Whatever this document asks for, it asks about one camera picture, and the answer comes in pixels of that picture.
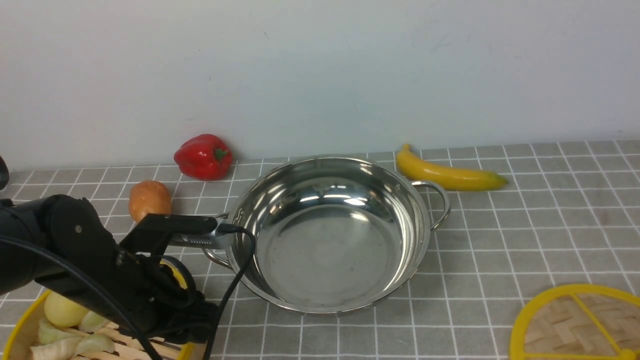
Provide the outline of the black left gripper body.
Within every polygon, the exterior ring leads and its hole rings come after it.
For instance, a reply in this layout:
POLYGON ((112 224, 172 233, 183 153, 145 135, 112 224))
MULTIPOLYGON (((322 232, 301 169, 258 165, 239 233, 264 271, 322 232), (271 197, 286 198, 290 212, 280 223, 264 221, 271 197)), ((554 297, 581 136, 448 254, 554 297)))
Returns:
POLYGON ((194 276, 177 257, 152 251, 102 253, 105 288, 148 338, 175 344, 205 344, 218 306, 198 290, 194 276))

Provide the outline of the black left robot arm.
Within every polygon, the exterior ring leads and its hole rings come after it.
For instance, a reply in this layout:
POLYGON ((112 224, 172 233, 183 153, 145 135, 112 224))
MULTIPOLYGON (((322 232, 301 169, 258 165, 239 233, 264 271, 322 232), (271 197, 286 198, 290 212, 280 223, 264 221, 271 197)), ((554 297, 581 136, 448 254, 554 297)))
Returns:
POLYGON ((14 206, 2 204, 2 237, 66 260, 103 287, 126 317, 66 269, 13 244, 1 244, 1 293, 35 281, 119 325, 128 335, 134 324, 147 338, 203 344, 218 307, 197 289, 183 289, 161 257, 173 235, 203 235, 215 227, 215 219, 202 216, 148 214, 117 243, 86 198, 55 194, 14 206))

